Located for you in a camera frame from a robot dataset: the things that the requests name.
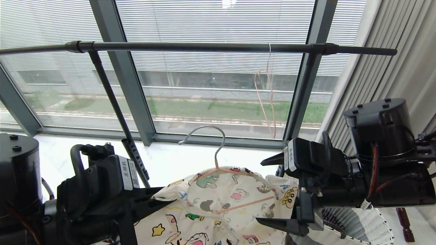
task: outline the hanger hook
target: hanger hook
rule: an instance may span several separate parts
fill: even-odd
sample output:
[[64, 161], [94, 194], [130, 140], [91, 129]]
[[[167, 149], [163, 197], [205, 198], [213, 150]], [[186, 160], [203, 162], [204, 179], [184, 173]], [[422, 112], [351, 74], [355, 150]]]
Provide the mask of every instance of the hanger hook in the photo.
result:
[[199, 130], [199, 129], [202, 129], [202, 128], [214, 128], [214, 129], [217, 129], [218, 131], [220, 131], [221, 134], [222, 134], [222, 142], [221, 142], [221, 145], [218, 147], [217, 151], [215, 152], [215, 167], [216, 167], [216, 168], [219, 168], [219, 167], [218, 167], [218, 159], [217, 159], [217, 155], [218, 155], [219, 150], [221, 150], [221, 148], [224, 146], [224, 143], [225, 143], [225, 134], [224, 134], [224, 131], [222, 131], [222, 129], [218, 128], [217, 126], [214, 126], [214, 125], [203, 125], [203, 126], [197, 127], [197, 128], [195, 128], [195, 129], [193, 129], [193, 130], [192, 130], [188, 135], [186, 135], [186, 137], [185, 137], [184, 140], [179, 141], [179, 145], [186, 143], [186, 141], [189, 139], [189, 137], [191, 136], [191, 134], [193, 134], [195, 131], [197, 131], [197, 130]]

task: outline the screw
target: screw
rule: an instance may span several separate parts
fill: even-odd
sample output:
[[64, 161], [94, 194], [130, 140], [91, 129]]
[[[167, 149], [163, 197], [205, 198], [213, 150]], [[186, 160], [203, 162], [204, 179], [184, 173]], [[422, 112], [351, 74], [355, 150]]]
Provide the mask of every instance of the screw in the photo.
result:
[[21, 151], [21, 146], [14, 146], [14, 147], [12, 147], [12, 150], [14, 152], [19, 152], [19, 151]]
[[51, 221], [51, 217], [46, 215], [46, 216], [42, 217], [41, 221], [42, 221], [43, 224], [46, 224], [46, 223]]

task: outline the green lawn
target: green lawn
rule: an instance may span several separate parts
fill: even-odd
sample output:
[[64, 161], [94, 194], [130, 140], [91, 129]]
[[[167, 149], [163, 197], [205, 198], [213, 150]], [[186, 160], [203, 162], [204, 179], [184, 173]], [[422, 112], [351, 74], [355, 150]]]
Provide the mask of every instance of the green lawn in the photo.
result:
[[[25, 97], [29, 104], [37, 110], [54, 110], [54, 108], [50, 108], [50, 106], [64, 99], [72, 100], [71, 97], [59, 95], [54, 92], [25, 95]], [[127, 102], [124, 98], [118, 98], [118, 103], [123, 113], [129, 112]], [[147, 103], [151, 114], [157, 116], [162, 115], [217, 119], [265, 120], [262, 108], [258, 103], [153, 98], [147, 98]], [[327, 103], [309, 103], [307, 105], [303, 122], [321, 123], [324, 119], [327, 107]], [[274, 110], [276, 114], [276, 121], [285, 122], [288, 117], [289, 108], [290, 102], [275, 103]], [[264, 109], [268, 120], [271, 121], [273, 119], [271, 105], [264, 104]], [[81, 99], [80, 101], [78, 100], [70, 103], [68, 106], [61, 105], [55, 108], [55, 110], [101, 113], [113, 112], [109, 100], [103, 97]]]

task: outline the garment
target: garment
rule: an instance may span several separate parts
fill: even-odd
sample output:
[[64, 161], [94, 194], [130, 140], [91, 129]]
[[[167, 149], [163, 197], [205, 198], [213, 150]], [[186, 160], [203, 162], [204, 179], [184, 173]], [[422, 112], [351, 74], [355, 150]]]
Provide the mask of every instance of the garment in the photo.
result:
[[284, 232], [255, 218], [290, 218], [298, 180], [273, 175], [264, 179], [246, 168], [224, 168], [250, 176], [217, 172], [202, 178], [206, 170], [168, 185], [153, 198], [176, 201], [143, 219], [140, 236], [148, 236], [150, 244], [284, 244]]

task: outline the laundry basket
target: laundry basket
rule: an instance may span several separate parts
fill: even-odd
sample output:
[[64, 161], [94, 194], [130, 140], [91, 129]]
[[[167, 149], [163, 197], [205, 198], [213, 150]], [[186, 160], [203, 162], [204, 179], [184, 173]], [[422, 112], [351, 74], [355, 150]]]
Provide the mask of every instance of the laundry basket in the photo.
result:
[[341, 233], [324, 226], [324, 231], [310, 230], [306, 237], [290, 235], [289, 245], [351, 245], [373, 244], [392, 245], [394, 235], [385, 218], [378, 209], [327, 208], [330, 217], [338, 222], [347, 236], [341, 239]]

